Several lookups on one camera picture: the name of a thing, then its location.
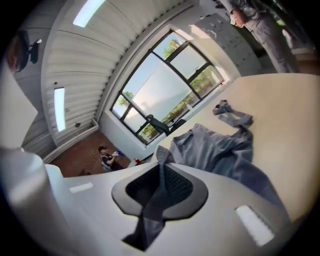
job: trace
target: seated person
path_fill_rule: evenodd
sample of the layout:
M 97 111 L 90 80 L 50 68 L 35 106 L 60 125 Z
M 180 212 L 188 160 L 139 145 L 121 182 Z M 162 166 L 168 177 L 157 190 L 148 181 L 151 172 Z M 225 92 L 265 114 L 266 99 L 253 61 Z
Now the seated person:
M 124 169 L 116 161 L 116 155 L 118 154 L 115 154 L 115 153 L 113 153 L 112 155 L 108 154 L 108 149 L 106 146 L 100 146 L 98 150 L 101 155 L 102 167 L 106 172 L 113 172 L 113 171 Z

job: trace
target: white table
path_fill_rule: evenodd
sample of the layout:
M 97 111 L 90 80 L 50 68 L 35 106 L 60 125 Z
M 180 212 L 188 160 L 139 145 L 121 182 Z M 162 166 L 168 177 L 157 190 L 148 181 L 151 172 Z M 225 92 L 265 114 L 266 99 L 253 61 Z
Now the white table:
M 197 123 L 224 135 L 235 133 L 236 128 L 213 115 L 212 109 L 220 100 L 253 115 L 253 164 L 269 177 L 291 220 L 309 212 L 320 188 L 320 76 L 238 78 L 159 145 L 170 148 L 173 137 Z

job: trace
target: gray pants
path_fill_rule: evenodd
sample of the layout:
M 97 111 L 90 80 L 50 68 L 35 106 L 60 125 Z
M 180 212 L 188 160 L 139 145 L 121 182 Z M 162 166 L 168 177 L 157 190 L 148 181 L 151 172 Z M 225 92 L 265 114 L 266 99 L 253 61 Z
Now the gray pants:
M 299 73 L 295 56 L 292 54 L 281 27 L 269 14 L 260 19 L 249 20 L 245 27 L 263 46 L 278 73 Z

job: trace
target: window frame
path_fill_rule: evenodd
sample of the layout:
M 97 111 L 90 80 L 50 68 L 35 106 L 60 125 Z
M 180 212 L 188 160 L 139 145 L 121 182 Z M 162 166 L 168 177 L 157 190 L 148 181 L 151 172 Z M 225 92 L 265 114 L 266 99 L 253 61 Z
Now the window frame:
M 154 52 L 154 49 L 157 48 L 157 46 L 163 41 L 165 40 L 170 34 L 175 33 L 178 37 L 182 38 L 183 40 L 185 40 L 185 42 L 183 42 L 177 49 L 174 50 L 174 52 L 172 52 L 170 54 L 170 56 L 168 56 L 168 58 L 163 59 L 161 58 L 157 53 Z M 187 48 L 188 46 L 190 46 L 193 50 L 195 50 L 204 60 L 205 60 L 205 64 L 202 65 L 201 67 L 199 67 L 188 79 L 185 78 L 172 64 L 171 61 L 175 59 L 175 57 L 177 57 L 185 48 Z M 219 73 L 219 71 L 217 70 L 217 68 L 208 60 L 208 58 L 199 50 L 197 49 L 192 43 L 190 43 L 189 41 L 187 41 L 185 38 L 183 38 L 181 35 L 177 34 L 176 32 L 174 32 L 173 30 L 169 30 L 169 32 L 167 32 L 157 43 L 155 43 L 148 51 L 147 53 L 143 56 L 143 58 L 139 61 L 139 63 L 136 65 L 136 67 L 133 69 L 133 71 L 130 73 L 129 77 L 126 79 L 125 83 L 123 84 L 123 86 L 121 87 L 121 89 L 118 91 L 115 101 L 113 102 L 110 111 L 112 112 L 112 114 L 139 140 L 141 141 L 145 146 L 149 145 L 150 143 L 152 143 L 156 138 L 158 138 L 163 132 L 159 129 L 157 129 L 155 126 L 153 126 L 146 118 L 146 116 L 144 115 L 144 113 L 140 110 L 140 108 L 138 106 L 135 105 L 135 103 L 133 102 L 133 100 L 131 98 L 129 98 L 124 92 L 124 88 L 126 87 L 127 83 L 130 81 L 130 79 L 132 78 L 132 76 L 135 74 L 135 72 L 138 70 L 138 68 L 141 66 L 141 64 L 145 61 L 145 59 L 149 56 L 149 55 L 155 55 L 160 61 L 162 61 L 164 64 L 166 64 L 169 68 L 171 68 L 179 77 L 180 79 L 182 79 L 182 81 L 186 84 L 186 86 L 188 86 L 190 88 L 190 90 L 194 93 L 194 95 L 197 97 L 198 101 L 192 106 L 195 107 L 197 104 L 199 104 L 200 102 L 202 102 L 214 89 L 216 89 L 222 82 L 224 82 L 224 78 L 222 77 L 222 75 Z M 212 67 L 215 70 L 215 74 L 217 75 L 217 77 L 220 79 L 220 83 L 216 86 L 214 86 L 211 90 L 209 90 L 205 95 L 203 95 L 202 97 L 195 91 L 195 89 L 191 86 L 191 82 L 198 76 L 201 74 L 202 71 L 204 71 L 207 67 Z M 125 112 L 123 113 L 122 116 L 120 116 L 113 110 L 119 96 L 123 96 L 128 102 L 129 105 L 127 107 L 127 109 L 125 110 Z M 144 119 L 145 119 L 145 123 L 136 131 L 134 132 L 125 122 L 124 119 L 126 118 L 127 114 L 129 113 L 129 111 L 134 108 Z M 187 114 L 190 110 L 184 111 L 184 113 L 182 115 L 179 116 L 179 119 L 181 119 L 185 114 Z M 158 135 L 156 137 L 154 137 L 152 140 L 150 140 L 149 142 L 145 141 L 142 137 L 139 136 L 139 133 L 148 125 L 150 124 L 155 130 L 158 131 Z

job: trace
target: red object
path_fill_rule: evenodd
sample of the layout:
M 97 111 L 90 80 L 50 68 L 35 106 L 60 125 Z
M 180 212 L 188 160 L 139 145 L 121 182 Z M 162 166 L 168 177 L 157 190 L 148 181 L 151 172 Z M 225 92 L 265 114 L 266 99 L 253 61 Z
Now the red object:
M 138 158 L 135 158 L 134 161 L 136 162 L 137 166 L 142 164 L 142 162 Z

